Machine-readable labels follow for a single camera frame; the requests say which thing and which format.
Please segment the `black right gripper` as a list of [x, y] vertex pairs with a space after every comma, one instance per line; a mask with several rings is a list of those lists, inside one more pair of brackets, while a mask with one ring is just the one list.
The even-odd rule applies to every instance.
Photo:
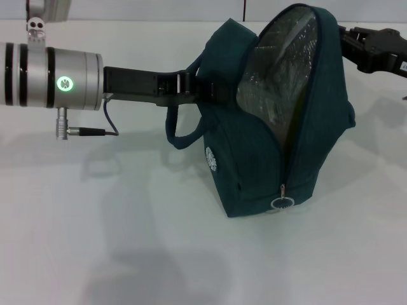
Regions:
[[364, 73], [389, 72], [406, 78], [406, 40], [394, 29], [347, 29], [339, 25], [341, 40], [353, 39], [363, 48], [342, 44], [342, 56]]

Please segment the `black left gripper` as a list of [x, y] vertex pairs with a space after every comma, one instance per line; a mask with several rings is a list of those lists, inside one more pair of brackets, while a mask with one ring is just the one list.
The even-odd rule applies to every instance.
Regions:
[[104, 68], [104, 93], [113, 100], [159, 107], [183, 104], [236, 104], [238, 79], [204, 79], [188, 71], [152, 72]]

